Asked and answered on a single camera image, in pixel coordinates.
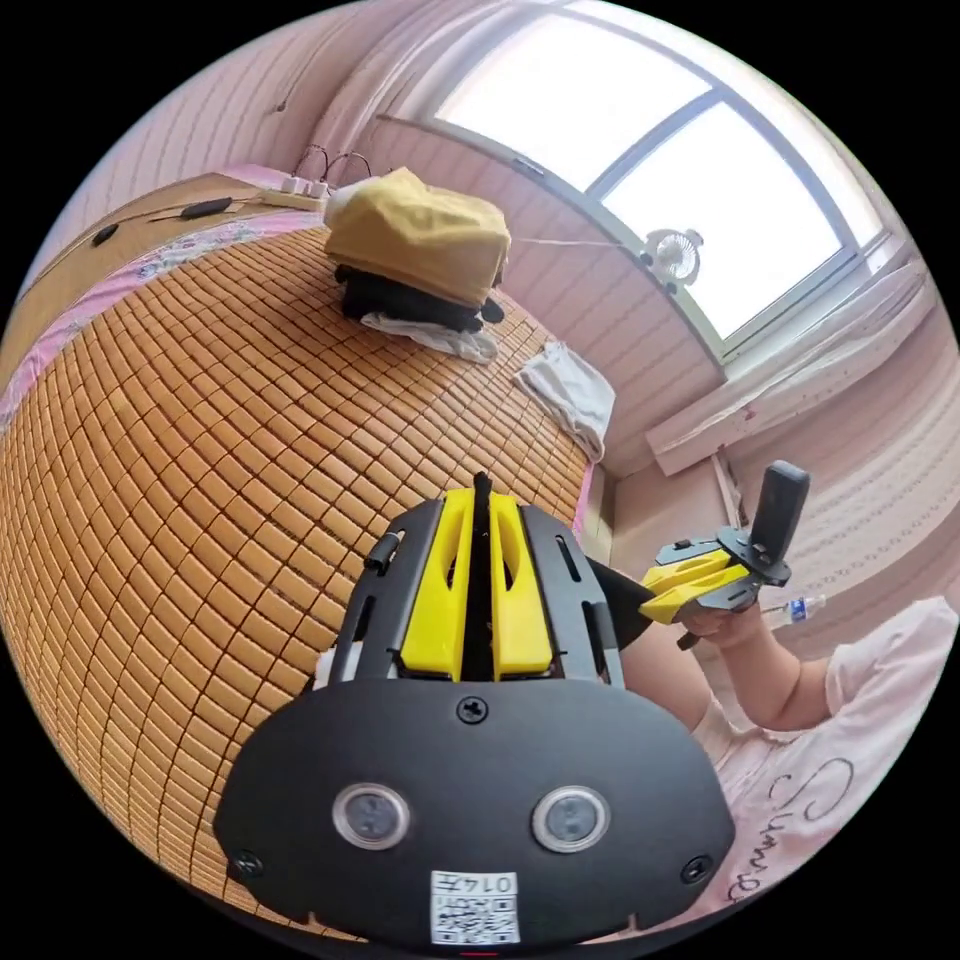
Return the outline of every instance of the qr code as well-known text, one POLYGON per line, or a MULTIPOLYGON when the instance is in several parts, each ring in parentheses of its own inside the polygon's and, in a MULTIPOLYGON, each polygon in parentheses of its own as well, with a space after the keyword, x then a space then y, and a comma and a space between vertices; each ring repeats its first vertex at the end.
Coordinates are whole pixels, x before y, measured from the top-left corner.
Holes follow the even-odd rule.
POLYGON ((519 943, 515 874, 454 874, 435 871, 431 882, 431 928, 436 944, 519 943))

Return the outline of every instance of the yellow cloth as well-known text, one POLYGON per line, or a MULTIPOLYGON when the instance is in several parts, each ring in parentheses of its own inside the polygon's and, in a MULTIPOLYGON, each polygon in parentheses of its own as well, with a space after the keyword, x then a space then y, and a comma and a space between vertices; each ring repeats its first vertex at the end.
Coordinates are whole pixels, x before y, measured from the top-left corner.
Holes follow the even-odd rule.
POLYGON ((510 249, 492 203, 429 187, 405 167, 364 184, 327 226, 335 263, 478 310, 510 249))

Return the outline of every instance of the plastic bottle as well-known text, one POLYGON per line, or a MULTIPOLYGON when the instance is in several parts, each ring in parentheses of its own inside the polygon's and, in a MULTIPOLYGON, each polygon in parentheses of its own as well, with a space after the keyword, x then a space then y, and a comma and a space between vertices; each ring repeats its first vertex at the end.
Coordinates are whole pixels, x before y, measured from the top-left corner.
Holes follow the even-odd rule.
POLYGON ((771 630, 789 627, 794 623, 809 620, 818 610, 826 606, 827 598, 823 594, 816 597, 798 597, 788 600, 779 607, 770 607, 763 611, 763 619, 771 630))

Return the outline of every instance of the hand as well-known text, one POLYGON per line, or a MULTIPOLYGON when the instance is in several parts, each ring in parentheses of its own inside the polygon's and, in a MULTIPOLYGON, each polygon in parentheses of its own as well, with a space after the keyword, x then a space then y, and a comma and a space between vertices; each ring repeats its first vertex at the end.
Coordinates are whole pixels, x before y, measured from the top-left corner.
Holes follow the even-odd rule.
POLYGON ((752 640, 763 630, 760 604, 753 603, 746 610, 735 613, 727 610, 693 610, 681 616, 680 622, 694 636, 723 649, 752 640))

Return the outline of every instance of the pink shirt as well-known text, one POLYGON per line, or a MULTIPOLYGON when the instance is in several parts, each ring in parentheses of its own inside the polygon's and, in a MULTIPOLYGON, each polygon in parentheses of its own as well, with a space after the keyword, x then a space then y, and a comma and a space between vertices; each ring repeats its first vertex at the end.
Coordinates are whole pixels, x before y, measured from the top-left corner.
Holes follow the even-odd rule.
POLYGON ((693 907, 639 935, 772 886, 834 837, 913 734, 958 621, 942 597, 920 600, 862 640, 837 647, 827 671, 829 720, 788 736, 731 732, 718 774, 737 827, 733 848, 693 907))

